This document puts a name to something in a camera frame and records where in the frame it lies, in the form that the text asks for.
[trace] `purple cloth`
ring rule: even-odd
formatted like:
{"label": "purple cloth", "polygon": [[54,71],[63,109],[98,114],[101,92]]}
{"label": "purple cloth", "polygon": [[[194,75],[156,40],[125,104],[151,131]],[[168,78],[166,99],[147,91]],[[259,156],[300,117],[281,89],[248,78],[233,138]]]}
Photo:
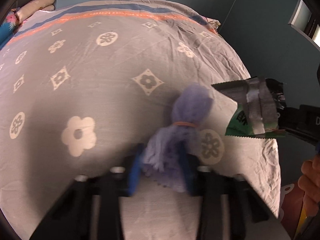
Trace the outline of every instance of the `purple cloth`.
{"label": "purple cloth", "polygon": [[[190,122],[199,125],[209,114],[212,103],[209,90],[194,83],[188,86],[174,103],[172,123]],[[142,159],[142,170],[146,176],[178,192],[186,190],[176,152],[176,145],[181,141],[184,141],[187,147],[197,142],[197,130],[177,125],[160,128],[148,142]]]}

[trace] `bed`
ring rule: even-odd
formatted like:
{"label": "bed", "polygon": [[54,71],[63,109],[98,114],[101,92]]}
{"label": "bed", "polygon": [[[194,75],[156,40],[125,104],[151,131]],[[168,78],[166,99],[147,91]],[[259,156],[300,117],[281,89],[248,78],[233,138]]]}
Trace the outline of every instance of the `bed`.
{"label": "bed", "polygon": [[[36,12],[0,51],[0,208],[22,240],[78,174],[97,176],[170,125],[193,82],[214,104],[199,127],[201,161],[244,174],[277,216],[272,139],[224,136],[237,105],[214,83],[250,75],[203,18],[164,0],[91,1]],[[142,177],[121,199],[126,239],[194,239],[199,198]]]}

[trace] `rubber band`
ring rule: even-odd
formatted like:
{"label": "rubber band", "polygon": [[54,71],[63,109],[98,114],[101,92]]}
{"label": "rubber band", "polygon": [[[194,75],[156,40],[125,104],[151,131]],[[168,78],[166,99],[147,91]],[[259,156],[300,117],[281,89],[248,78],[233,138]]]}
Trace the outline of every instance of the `rubber band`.
{"label": "rubber band", "polygon": [[173,125],[188,126],[188,127],[193,127],[193,128],[197,128],[198,127],[196,124],[191,123],[191,122],[175,122],[175,123],[173,123]]}

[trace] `beige pillow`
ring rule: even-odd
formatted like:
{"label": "beige pillow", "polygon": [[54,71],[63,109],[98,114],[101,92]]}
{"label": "beige pillow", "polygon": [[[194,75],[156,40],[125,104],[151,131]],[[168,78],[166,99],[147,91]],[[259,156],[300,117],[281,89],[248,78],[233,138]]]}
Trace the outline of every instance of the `beige pillow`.
{"label": "beige pillow", "polygon": [[54,0],[33,0],[27,3],[25,6],[21,7],[19,11],[16,12],[16,17],[19,21],[19,24],[33,15],[37,10],[45,8],[53,3]]}
{"label": "beige pillow", "polygon": [[52,4],[52,5],[49,5],[49,6],[47,6],[47,7],[42,8],[41,10],[43,10],[43,11],[48,11],[48,12],[52,12],[52,11],[54,11],[54,5],[53,5],[53,4]]}

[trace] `orange stripe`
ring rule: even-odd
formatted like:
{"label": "orange stripe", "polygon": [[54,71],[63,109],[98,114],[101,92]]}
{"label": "orange stripe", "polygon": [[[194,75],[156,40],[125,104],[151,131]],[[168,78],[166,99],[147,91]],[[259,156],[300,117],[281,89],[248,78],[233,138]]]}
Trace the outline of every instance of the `orange stripe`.
{"label": "orange stripe", "polygon": [[31,36],[39,31],[42,31],[44,29],[47,29],[57,23],[63,23],[71,20],[77,20],[81,18],[90,18],[94,17],[97,15],[103,15],[103,16],[125,16],[125,17],[140,17],[140,18],[145,18],[145,19],[154,19],[154,20],[167,20],[167,19],[179,19],[179,20],[187,20],[191,22],[195,22],[194,20],[191,20],[190,18],[183,16],[183,15],[173,15],[173,14],[151,14],[151,13],[144,13],[144,12],[139,12],[139,13],[134,13],[131,11],[114,11],[114,10],[109,10],[109,11],[99,11],[99,12],[85,12],[82,14],[77,14],[75,15],[67,15],[67,16],[62,16],[59,19],[53,20],[51,22],[43,24],[41,27],[38,27],[36,29],[27,31],[26,33],[23,33],[17,37],[12,38],[7,44],[10,44],[12,42],[18,41],[24,37]]}

